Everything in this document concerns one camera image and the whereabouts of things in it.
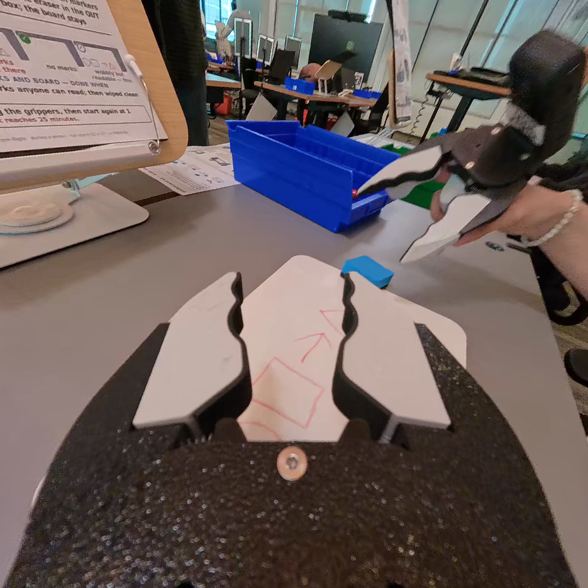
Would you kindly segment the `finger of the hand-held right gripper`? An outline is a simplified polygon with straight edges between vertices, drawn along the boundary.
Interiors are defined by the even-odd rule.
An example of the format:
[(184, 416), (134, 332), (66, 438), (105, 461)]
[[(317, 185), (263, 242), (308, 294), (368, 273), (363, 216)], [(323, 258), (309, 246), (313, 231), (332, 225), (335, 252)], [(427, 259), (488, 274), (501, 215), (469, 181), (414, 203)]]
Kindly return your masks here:
[(491, 199), (481, 194), (439, 193), (442, 218), (434, 221), (421, 237), (416, 239), (400, 259), (401, 264), (413, 263), (442, 252), (454, 245), (466, 225), (474, 220)]
[(414, 149), (367, 179), (357, 189), (356, 198), (382, 193), (391, 201), (401, 200), (418, 184), (435, 178), (449, 156), (447, 146)]

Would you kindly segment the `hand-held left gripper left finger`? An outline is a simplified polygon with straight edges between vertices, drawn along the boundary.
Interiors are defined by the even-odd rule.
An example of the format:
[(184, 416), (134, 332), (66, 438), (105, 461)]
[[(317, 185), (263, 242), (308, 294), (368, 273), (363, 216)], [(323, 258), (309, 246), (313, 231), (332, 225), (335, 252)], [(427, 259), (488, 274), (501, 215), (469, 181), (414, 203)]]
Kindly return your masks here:
[(183, 305), (168, 323), (135, 429), (185, 425), (196, 439), (236, 420), (252, 401), (246, 343), (241, 338), (243, 284), (228, 272)]

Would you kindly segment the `blue foam eraser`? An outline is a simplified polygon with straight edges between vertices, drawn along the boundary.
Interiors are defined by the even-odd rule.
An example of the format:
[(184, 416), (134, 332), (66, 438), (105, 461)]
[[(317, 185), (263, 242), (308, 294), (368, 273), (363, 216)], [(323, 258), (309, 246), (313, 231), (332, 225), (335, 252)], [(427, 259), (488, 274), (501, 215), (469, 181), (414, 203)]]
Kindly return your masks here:
[(341, 276), (356, 272), (379, 289), (386, 289), (394, 276), (394, 272), (385, 268), (369, 256), (362, 255), (344, 262)]

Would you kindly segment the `white whiteboard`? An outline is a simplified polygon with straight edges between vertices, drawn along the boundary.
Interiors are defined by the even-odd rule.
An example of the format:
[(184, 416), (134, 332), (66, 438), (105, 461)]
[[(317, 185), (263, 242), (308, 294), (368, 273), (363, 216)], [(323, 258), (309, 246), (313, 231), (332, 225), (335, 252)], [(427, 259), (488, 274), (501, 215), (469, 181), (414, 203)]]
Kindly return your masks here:
[[(343, 339), (341, 271), (295, 256), (248, 295), (241, 307), (252, 401), (238, 418), (252, 441), (334, 442), (348, 419), (332, 384)], [(389, 293), (466, 366), (466, 334), (451, 319)]]

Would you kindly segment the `blue plastic bin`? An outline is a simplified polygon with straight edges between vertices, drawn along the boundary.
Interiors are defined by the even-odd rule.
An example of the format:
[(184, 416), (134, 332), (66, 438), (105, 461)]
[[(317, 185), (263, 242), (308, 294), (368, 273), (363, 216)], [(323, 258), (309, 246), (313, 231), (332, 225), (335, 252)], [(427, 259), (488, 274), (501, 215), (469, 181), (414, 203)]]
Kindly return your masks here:
[(339, 233), (378, 215), (384, 190), (354, 193), (399, 154), (298, 121), (226, 121), (235, 179)]

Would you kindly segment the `person's right hand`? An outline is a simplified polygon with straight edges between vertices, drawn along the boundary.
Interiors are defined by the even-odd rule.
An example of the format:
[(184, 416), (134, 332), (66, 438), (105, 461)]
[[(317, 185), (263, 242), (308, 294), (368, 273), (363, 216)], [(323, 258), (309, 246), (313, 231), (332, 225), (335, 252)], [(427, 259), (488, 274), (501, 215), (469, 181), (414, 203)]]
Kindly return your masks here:
[(464, 233), (455, 246), (472, 243), (493, 232), (528, 241), (538, 240), (553, 229), (575, 204), (572, 192), (556, 192), (539, 185), (527, 185), (501, 216)]

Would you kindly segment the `green plastic bin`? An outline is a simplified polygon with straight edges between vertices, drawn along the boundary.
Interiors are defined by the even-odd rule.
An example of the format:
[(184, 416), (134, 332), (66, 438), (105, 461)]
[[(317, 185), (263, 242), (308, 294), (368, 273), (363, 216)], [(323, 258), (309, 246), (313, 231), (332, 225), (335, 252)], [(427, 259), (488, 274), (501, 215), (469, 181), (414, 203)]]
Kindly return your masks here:
[[(413, 149), (413, 146), (389, 143), (383, 145), (381, 148), (398, 156), (403, 156), (410, 152)], [(447, 176), (440, 173), (435, 179), (414, 186), (406, 196), (402, 197), (402, 200), (420, 208), (430, 210), (434, 194), (445, 187), (446, 181)]]

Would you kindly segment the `black leg standing desk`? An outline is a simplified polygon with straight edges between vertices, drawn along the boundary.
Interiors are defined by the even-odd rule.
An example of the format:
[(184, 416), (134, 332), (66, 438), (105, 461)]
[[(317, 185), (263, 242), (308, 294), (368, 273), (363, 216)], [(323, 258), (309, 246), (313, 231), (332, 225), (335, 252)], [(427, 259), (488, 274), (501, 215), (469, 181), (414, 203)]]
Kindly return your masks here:
[(462, 77), (449, 75), (448, 73), (428, 73), (426, 75), (426, 80), (428, 80), (431, 85), (428, 87), (425, 95), (433, 96), (437, 101), (428, 124), (422, 133), (420, 143), (423, 143), (429, 138), (430, 127), (435, 120), (447, 92), (459, 96), (460, 101), (448, 123), (446, 132), (455, 132), (459, 129), (467, 111), (475, 100), (487, 101), (504, 99), (511, 94), (510, 89), (507, 87), (474, 82)]

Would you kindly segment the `printed banner stand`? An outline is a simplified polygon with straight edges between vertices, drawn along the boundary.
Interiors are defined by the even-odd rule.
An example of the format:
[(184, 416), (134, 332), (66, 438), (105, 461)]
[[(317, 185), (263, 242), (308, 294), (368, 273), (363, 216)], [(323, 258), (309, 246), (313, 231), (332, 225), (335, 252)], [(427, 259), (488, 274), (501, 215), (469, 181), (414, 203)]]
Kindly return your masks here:
[(389, 110), (395, 128), (412, 118), (412, 56), (409, 38), (409, 2), (386, 1), (392, 37), (389, 60)]

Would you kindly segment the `long wooden desk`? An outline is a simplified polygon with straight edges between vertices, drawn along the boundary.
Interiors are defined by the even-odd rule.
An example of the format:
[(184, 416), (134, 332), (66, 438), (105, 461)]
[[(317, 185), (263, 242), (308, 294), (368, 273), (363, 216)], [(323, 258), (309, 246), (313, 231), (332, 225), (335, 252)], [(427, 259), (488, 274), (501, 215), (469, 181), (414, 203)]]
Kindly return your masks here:
[(276, 103), (275, 120), (285, 120), (288, 104), (293, 102), (296, 107), (296, 120), (302, 126), (314, 125), (322, 129), (326, 129), (331, 114), (350, 109), (372, 108), (377, 102), (376, 98), (362, 98), (354, 94), (339, 96), (315, 91), (312, 95), (307, 95), (288, 89), (284, 85), (260, 81), (255, 81), (254, 85), (259, 89), (260, 94), (264, 94), (269, 101)]

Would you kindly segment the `black monitor screen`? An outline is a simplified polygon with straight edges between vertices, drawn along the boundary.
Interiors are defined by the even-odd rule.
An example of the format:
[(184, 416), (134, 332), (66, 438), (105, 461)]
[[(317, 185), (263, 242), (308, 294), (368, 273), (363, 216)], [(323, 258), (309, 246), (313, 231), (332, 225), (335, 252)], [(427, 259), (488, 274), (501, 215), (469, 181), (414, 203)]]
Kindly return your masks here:
[(308, 63), (336, 61), (367, 79), (371, 71), (383, 25), (314, 16)]

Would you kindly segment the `printed instruction sheet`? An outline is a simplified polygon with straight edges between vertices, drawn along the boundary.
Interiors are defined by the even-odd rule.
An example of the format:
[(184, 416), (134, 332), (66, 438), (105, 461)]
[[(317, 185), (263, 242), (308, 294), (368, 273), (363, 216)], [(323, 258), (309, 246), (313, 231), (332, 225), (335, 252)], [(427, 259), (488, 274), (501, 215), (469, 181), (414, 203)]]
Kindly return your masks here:
[(239, 184), (229, 143), (190, 146), (176, 161), (139, 170), (181, 196)]

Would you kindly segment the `wooden top desk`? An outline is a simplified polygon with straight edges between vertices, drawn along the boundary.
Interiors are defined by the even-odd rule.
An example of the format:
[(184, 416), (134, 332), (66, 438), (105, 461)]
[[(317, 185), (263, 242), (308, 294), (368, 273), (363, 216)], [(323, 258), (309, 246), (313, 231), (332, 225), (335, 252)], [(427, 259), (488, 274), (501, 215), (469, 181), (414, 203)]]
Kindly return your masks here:
[(208, 105), (209, 116), (214, 119), (217, 117), (215, 104), (220, 102), (225, 91), (236, 92), (240, 90), (240, 83), (236, 80), (222, 77), (218, 74), (206, 73), (206, 103)]

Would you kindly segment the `wooden sign stand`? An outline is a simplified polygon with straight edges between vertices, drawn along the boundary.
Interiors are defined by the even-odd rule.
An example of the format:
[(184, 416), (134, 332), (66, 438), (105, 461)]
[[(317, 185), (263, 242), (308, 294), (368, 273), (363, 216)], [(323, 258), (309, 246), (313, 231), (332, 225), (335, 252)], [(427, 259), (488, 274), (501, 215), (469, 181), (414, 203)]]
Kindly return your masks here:
[(107, 1), (167, 139), (1, 154), (1, 268), (143, 224), (146, 209), (98, 184), (183, 155), (187, 125), (141, 1)]

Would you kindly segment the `white paper sign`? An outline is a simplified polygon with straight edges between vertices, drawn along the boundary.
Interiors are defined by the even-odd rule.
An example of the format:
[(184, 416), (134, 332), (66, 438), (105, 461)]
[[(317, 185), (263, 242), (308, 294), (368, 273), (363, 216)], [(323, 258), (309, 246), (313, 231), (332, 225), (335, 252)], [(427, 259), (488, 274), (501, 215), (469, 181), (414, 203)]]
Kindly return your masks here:
[(106, 1), (1, 1), (1, 154), (166, 140)]

